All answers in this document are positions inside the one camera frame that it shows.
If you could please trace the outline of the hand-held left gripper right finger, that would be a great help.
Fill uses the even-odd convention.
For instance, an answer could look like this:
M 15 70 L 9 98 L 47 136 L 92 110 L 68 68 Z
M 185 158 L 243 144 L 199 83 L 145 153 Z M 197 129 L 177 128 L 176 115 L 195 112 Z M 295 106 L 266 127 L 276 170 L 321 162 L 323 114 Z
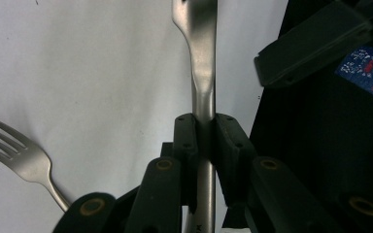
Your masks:
M 238 121 L 216 116 L 216 169 L 227 207 L 251 233 L 344 233 L 281 160 L 260 156 Z

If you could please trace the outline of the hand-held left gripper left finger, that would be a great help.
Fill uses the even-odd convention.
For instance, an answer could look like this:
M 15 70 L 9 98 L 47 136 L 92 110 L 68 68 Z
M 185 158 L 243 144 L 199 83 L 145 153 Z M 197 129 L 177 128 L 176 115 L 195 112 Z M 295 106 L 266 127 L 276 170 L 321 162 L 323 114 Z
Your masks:
M 147 166 L 124 233 L 181 233 L 182 207 L 196 207 L 198 146 L 192 114 L 175 119 L 172 143 Z

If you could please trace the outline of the blue speckled sticker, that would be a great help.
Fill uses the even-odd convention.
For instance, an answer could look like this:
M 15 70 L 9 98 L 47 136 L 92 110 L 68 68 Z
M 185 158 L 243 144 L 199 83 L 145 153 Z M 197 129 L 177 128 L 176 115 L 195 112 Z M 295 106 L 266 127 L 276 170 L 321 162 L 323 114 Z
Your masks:
M 373 94 L 373 47 L 362 46 L 346 55 L 335 74 Z

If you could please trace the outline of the silver metal fork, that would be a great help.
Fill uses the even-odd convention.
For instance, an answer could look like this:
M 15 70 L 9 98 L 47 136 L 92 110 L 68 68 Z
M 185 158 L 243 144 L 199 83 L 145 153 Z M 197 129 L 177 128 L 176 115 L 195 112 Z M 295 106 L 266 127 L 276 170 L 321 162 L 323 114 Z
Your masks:
M 42 185 L 59 208 L 67 212 L 70 202 L 52 180 L 50 157 L 38 144 L 1 121 L 0 162 L 23 180 Z

